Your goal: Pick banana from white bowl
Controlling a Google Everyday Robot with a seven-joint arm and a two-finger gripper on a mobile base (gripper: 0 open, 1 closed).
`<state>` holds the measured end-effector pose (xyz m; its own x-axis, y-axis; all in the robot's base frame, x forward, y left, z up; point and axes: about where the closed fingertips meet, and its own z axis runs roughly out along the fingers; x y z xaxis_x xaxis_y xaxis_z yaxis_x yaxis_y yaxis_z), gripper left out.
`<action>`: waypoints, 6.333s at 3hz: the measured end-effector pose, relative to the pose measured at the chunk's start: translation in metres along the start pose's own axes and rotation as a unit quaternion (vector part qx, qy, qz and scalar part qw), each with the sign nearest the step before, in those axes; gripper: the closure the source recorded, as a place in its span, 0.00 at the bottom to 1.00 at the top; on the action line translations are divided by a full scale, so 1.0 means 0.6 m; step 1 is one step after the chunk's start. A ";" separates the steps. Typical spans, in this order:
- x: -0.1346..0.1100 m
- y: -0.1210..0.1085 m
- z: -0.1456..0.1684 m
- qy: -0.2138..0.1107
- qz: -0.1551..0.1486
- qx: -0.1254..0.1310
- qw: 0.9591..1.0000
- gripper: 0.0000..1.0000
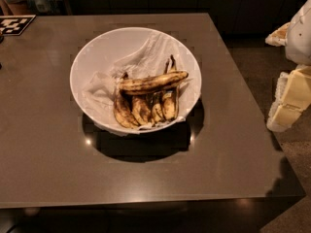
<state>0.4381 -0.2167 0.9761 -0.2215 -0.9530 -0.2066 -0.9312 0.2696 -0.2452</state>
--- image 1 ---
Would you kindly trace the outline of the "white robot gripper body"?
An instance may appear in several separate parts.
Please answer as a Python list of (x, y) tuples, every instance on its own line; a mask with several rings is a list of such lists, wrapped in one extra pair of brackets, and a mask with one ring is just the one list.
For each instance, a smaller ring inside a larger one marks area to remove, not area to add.
[(285, 52), (292, 62), (311, 65), (311, 0), (293, 16), (286, 34)]

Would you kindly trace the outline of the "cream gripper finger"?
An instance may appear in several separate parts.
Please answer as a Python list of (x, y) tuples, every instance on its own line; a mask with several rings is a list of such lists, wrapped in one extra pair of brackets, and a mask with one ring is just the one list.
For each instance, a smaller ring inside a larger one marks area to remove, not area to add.
[(265, 38), (265, 42), (274, 47), (282, 47), (286, 41), (286, 35), (289, 28), (289, 23), (283, 24), (281, 27), (273, 31)]

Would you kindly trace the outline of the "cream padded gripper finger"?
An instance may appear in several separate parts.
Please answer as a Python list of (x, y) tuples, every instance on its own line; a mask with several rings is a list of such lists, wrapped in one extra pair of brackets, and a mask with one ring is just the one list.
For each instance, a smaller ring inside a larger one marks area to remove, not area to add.
[(298, 65), (290, 73), (282, 72), (268, 113), (267, 128), (274, 132), (286, 131), (310, 105), (311, 67)]

